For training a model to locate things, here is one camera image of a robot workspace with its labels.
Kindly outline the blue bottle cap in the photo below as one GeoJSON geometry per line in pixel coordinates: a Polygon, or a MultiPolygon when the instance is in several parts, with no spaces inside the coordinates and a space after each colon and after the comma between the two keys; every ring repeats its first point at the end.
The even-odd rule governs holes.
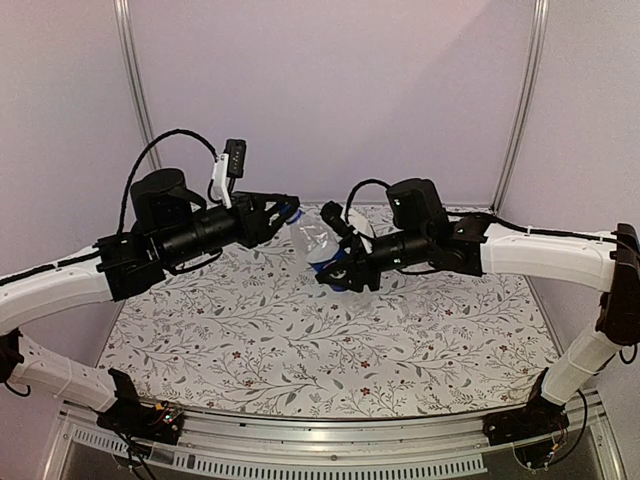
{"type": "Polygon", "coordinates": [[[285,224],[295,224],[303,216],[304,211],[300,208],[294,208],[292,205],[283,205],[279,208],[279,212],[285,217],[285,224]]]}

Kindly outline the clear Pepsi plastic bottle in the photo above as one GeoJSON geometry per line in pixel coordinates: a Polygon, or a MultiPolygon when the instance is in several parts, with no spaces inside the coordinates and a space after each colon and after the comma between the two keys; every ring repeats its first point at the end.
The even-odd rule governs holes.
{"type": "Polygon", "coordinates": [[[334,232],[325,223],[318,217],[304,211],[300,220],[295,224],[288,225],[288,227],[296,253],[311,270],[312,280],[322,293],[331,293],[335,299],[352,311],[371,311],[373,309],[368,294],[359,294],[319,284],[315,279],[315,274],[333,262],[333,257],[338,251],[339,242],[334,232]]]}

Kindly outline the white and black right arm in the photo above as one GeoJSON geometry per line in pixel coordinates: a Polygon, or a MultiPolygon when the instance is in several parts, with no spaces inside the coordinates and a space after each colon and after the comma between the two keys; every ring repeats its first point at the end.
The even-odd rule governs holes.
{"type": "Polygon", "coordinates": [[[319,283],[353,292],[376,291],[382,273],[427,264],[435,273],[481,277],[514,274],[583,285],[600,292],[600,313],[547,368],[517,415],[517,427],[537,436],[561,407],[623,347],[639,342],[639,240],[633,226],[578,233],[514,225],[492,214],[449,218],[435,184],[412,178],[389,185],[395,232],[374,237],[350,208],[328,202],[322,220],[347,254],[324,267],[319,283]]]}

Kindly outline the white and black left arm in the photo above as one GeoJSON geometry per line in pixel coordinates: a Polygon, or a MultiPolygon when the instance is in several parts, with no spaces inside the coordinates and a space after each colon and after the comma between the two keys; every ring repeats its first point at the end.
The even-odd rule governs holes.
{"type": "Polygon", "coordinates": [[[103,371],[43,348],[21,326],[75,307],[140,295],[167,275],[190,273],[215,261],[224,247],[254,248],[270,241],[298,210],[296,196],[237,192],[219,206],[189,190],[184,173],[166,168],[133,183],[131,231],[98,240],[75,256],[1,281],[1,379],[109,412],[128,434],[148,426],[148,412],[130,377],[103,371]]]}

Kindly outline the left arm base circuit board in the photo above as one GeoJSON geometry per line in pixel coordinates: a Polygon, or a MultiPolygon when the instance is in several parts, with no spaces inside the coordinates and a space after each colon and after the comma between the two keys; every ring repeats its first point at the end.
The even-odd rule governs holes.
{"type": "Polygon", "coordinates": [[[184,425],[184,410],[168,401],[144,405],[128,374],[110,368],[115,383],[115,403],[97,413],[97,425],[123,436],[177,445],[184,425]]]}

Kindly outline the floral patterned table mat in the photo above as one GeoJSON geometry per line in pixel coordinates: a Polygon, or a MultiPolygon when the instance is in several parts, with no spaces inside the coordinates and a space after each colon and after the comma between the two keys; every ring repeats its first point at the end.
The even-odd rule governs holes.
{"type": "Polygon", "coordinates": [[[99,360],[140,396],[250,414],[455,414],[526,400],[557,351],[521,277],[317,283],[282,230],[128,300],[99,360]]]}

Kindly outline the aluminium corner post right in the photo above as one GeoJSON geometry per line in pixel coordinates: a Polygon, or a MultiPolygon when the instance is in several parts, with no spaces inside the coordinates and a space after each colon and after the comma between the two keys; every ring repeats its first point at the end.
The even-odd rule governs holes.
{"type": "Polygon", "coordinates": [[[549,4],[550,2],[548,0],[536,0],[534,2],[530,38],[520,94],[516,105],[498,184],[494,191],[491,203],[491,209],[495,213],[501,212],[505,205],[522,141],[524,139],[531,105],[535,95],[542,54],[544,51],[549,16],[549,4]]]}

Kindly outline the aluminium corner post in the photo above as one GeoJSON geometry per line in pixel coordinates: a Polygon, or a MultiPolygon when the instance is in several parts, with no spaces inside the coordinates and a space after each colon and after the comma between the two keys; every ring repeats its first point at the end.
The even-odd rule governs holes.
{"type": "Polygon", "coordinates": [[[491,203],[491,209],[495,213],[501,212],[505,205],[522,141],[524,139],[531,105],[535,95],[542,54],[544,51],[549,16],[549,4],[550,2],[548,0],[536,0],[534,2],[530,38],[520,94],[516,105],[498,184],[494,191],[491,203]]]}
{"type": "Polygon", "coordinates": [[[142,140],[147,145],[154,139],[155,135],[136,51],[130,2],[127,0],[114,0],[113,6],[133,108],[142,140]]]}

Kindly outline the aluminium front frame rail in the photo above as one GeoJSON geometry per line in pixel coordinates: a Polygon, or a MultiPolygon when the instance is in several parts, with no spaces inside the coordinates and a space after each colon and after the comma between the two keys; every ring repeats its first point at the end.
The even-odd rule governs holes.
{"type": "Polygon", "coordinates": [[[62,407],[47,479],[627,479],[595,390],[567,407],[569,427],[492,444],[481,412],[394,419],[276,418],[189,409],[174,445],[134,454],[95,415],[62,407]]]}

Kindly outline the aluminium corner post left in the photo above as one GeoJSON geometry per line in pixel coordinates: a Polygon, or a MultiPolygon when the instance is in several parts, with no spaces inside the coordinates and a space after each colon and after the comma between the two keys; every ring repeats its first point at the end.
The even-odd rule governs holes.
{"type": "Polygon", "coordinates": [[[130,2],[127,0],[114,0],[113,6],[133,108],[142,140],[147,145],[154,139],[155,135],[136,51],[130,2]]]}

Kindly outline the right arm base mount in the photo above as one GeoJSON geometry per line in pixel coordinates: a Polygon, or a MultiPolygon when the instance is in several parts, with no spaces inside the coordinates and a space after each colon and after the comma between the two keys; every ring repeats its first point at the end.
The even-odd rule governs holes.
{"type": "Polygon", "coordinates": [[[546,440],[515,448],[516,460],[528,469],[549,467],[566,439],[569,419],[564,406],[542,397],[542,382],[548,368],[536,378],[524,406],[485,415],[482,432],[491,446],[546,436],[546,440]]]}

